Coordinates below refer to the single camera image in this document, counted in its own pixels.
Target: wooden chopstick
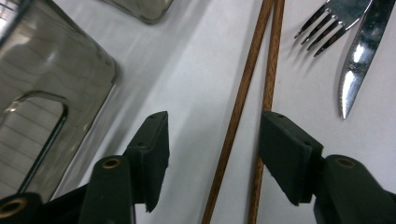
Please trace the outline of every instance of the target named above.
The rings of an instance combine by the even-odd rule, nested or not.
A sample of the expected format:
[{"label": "wooden chopstick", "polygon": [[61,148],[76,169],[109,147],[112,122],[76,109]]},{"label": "wooden chopstick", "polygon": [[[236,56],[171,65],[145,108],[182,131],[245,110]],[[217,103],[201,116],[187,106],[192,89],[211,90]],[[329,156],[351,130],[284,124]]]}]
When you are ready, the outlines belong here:
[{"label": "wooden chopstick", "polygon": [[[268,50],[268,61],[264,84],[264,95],[262,100],[262,110],[272,110],[276,80],[277,56],[279,53],[280,33],[282,30],[284,6],[285,0],[276,0],[270,37],[270,48]],[[248,224],[255,224],[258,215],[263,171],[263,164],[259,155],[256,155],[256,162],[254,167],[254,177],[251,187],[249,212],[247,216]]]},{"label": "wooden chopstick", "polygon": [[248,88],[250,80],[253,76],[254,67],[257,62],[260,47],[262,45],[262,38],[265,27],[267,25],[274,0],[263,0],[260,9],[259,18],[257,20],[256,28],[254,30],[253,39],[251,41],[250,49],[247,55],[247,62],[245,64],[244,73],[242,75],[241,83],[239,85],[238,93],[236,95],[235,104],[233,106],[233,113],[231,115],[228,130],[225,136],[223,148],[219,157],[218,167],[213,178],[212,188],[210,189],[209,197],[207,199],[204,217],[202,224],[209,224],[212,218],[213,210],[215,209],[216,200],[219,195],[221,182],[224,177],[224,172],[227,167],[228,159],[230,158],[233,147],[233,140],[235,139],[236,130],[238,128],[239,120],[242,116],[244,104],[248,95]]}]

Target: knife blade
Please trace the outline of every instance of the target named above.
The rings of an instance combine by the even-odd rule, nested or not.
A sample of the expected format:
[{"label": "knife blade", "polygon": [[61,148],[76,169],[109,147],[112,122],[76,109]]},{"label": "knife blade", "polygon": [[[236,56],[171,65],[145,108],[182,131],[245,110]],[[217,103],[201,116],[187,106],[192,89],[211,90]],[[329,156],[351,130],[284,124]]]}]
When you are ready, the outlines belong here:
[{"label": "knife blade", "polygon": [[374,0],[364,15],[346,56],[338,91],[339,108],[344,119],[358,95],[382,35],[387,27],[395,0]]}]

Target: fork head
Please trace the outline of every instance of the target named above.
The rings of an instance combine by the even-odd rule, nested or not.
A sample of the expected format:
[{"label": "fork head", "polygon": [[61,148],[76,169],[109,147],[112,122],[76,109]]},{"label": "fork head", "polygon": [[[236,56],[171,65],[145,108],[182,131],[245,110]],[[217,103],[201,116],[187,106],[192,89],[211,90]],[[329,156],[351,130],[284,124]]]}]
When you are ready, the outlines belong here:
[{"label": "fork head", "polygon": [[326,29],[311,43],[307,50],[311,50],[320,40],[322,40],[330,32],[335,31],[340,27],[315,53],[314,57],[318,56],[323,50],[328,48],[332,43],[338,40],[347,30],[355,25],[359,19],[368,10],[373,0],[327,0],[317,12],[303,25],[297,32],[294,38],[297,38],[301,33],[308,29],[315,21],[322,17],[318,25],[309,33],[303,40],[302,45],[308,42],[319,30],[326,27]]}]

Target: fork tine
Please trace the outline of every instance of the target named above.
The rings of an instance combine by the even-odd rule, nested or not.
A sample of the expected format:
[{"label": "fork tine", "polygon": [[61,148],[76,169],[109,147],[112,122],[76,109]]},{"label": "fork tine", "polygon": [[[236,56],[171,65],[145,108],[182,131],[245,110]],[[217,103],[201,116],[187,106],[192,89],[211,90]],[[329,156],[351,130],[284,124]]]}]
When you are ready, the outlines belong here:
[{"label": "fork tine", "polygon": [[326,36],[329,32],[331,32],[335,27],[338,26],[338,20],[335,20],[323,33],[318,36],[318,38],[312,42],[312,44],[306,50],[311,50],[324,36]]},{"label": "fork tine", "polygon": [[303,25],[303,27],[297,32],[297,35],[294,36],[294,39],[297,38],[302,32],[304,32],[314,21],[316,21],[324,12],[326,11],[326,5],[321,6],[317,12],[312,15],[311,18]]},{"label": "fork tine", "polygon": [[318,25],[315,27],[311,33],[301,42],[301,45],[305,44],[314,34],[317,33],[318,30],[320,30],[327,22],[329,22],[332,19],[332,15],[328,14]]},{"label": "fork tine", "polygon": [[341,28],[337,33],[335,33],[326,43],[323,44],[320,49],[315,53],[314,57],[317,57],[321,52],[327,49],[330,45],[332,45],[335,41],[337,41],[344,33],[347,32],[345,27]]}]

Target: white table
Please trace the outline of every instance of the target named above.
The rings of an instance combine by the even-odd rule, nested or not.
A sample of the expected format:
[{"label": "white table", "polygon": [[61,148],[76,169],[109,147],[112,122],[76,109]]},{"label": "white table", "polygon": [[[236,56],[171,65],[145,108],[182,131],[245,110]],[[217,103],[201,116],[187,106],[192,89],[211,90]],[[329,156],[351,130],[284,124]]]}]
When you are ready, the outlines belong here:
[{"label": "white table", "polygon": [[[169,168],[155,210],[149,214],[144,205],[136,206],[137,223],[201,223],[262,1],[175,0],[156,25],[96,0],[56,2],[122,68],[57,195],[85,184],[96,161],[121,154],[148,115],[167,110]],[[319,140],[323,156],[361,161],[385,189],[396,192],[396,15],[349,118],[342,120],[340,70],[358,27],[315,59],[293,39],[324,2],[286,2],[273,110]],[[215,224],[246,222],[269,34],[270,25],[212,217]],[[313,203],[294,207],[265,171],[258,223],[316,223]]]}]

